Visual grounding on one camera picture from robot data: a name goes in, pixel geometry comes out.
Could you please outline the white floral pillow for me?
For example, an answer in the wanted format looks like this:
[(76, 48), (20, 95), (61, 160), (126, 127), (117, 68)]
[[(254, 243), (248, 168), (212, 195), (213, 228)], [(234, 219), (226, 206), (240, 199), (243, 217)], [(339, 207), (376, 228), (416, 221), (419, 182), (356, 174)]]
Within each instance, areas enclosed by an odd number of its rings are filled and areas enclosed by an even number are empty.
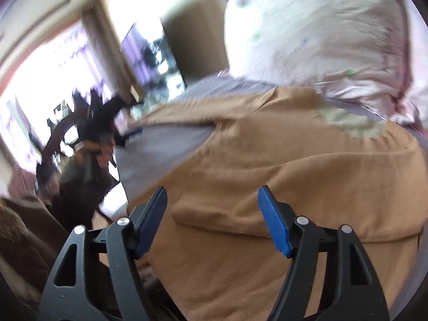
[(412, 0), (223, 0), (228, 71), (313, 86), (427, 130), (427, 23)]

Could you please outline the black flat television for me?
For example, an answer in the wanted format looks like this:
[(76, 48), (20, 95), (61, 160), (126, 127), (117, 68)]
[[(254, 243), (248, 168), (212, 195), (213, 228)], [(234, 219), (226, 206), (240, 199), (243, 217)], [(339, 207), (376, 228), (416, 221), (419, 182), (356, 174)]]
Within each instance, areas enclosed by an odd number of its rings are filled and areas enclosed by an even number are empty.
[(162, 103), (185, 91), (186, 84), (160, 21), (134, 23), (121, 50), (146, 100)]

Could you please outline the lilac bed sheet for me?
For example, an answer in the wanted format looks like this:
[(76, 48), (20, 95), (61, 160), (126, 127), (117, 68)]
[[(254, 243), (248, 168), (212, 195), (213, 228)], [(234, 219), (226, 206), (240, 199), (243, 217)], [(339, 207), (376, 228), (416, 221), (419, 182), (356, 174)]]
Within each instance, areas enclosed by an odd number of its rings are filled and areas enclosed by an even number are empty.
[[(211, 75), (193, 83), (172, 101), (202, 99), (210, 96), (264, 93), (273, 86)], [(160, 126), (145, 128), (131, 138), (124, 149), (115, 149), (119, 176), (129, 201), (170, 172), (195, 152), (213, 132), (210, 126)], [(394, 302), (391, 314), (397, 316), (406, 307), (413, 308), (427, 300), (427, 235), (416, 255), (410, 276)]]

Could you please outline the tan fleece garment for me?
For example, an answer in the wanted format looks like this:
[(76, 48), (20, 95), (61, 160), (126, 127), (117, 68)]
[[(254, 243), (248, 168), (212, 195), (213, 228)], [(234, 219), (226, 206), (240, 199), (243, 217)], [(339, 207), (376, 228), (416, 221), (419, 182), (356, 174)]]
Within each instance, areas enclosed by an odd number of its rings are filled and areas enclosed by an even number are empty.
[(204, 123), (215, 126), (208, 140), (160, 179), (168, 205), (148, 254), (186, 319), (268, 317), (289, 260), (258, 207), (265, 185), (316, 225), (350, 225), (394, 303), (427, 222), (427, 165), (412, 134), (310, 88), (175, 100), (137, 121)]

